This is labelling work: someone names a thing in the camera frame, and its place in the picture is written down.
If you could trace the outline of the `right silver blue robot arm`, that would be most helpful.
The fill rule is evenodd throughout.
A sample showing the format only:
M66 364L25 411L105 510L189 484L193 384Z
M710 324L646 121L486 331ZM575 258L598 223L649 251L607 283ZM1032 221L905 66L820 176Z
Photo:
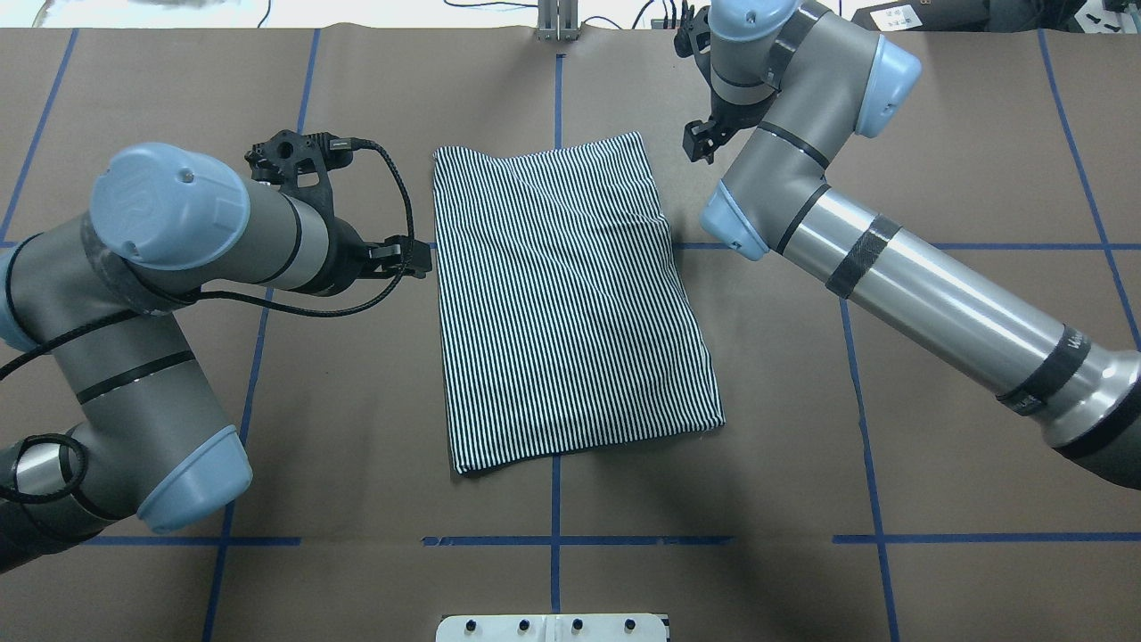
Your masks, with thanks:
M691 161L748 143L699 222L750 260L777 252L1035 420L1053 452L1140 487L1138 353L1112 352L831 186L851 136L882 133L922 72L884 34L817 1L682 5L674 50L710 89Z

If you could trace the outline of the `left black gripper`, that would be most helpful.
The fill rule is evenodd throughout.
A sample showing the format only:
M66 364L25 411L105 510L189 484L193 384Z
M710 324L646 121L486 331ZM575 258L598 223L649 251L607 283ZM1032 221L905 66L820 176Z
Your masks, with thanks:
M431 244L414 237L387 237L382 243L366 243L351 224L331 217L326 220L327 255L316 274L316 295L334 296L349 289L365 267L366 279L395 279L411 276L423 279L432 271Z

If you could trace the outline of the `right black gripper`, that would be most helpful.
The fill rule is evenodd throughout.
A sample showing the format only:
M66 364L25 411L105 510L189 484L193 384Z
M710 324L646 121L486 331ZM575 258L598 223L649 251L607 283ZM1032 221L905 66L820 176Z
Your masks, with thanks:
M776 98L771 86L761 86L761 99L751 104L734 104L713 91L710 95L710 120L694 120L683 125L682 151L687 159L690 162L713 164L717 151L729 143L734 135L755 128Z

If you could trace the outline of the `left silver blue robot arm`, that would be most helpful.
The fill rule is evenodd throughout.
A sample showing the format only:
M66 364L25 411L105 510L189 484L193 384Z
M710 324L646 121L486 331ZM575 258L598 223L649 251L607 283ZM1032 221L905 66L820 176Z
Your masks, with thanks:
M238 428L222 411L176 310L232 300L291 316L335 317L212 281L333 296L355 281L431 271L406 231L362 239L334 212L329 174L364 138L283 130L245 155L251 177L165 143L119 151L94 181L84 214L3 253L3 341L18 357L52 355L83 420L25 436L3 450L3 570L52 556L138 517L167 535L211 515L249 488Z

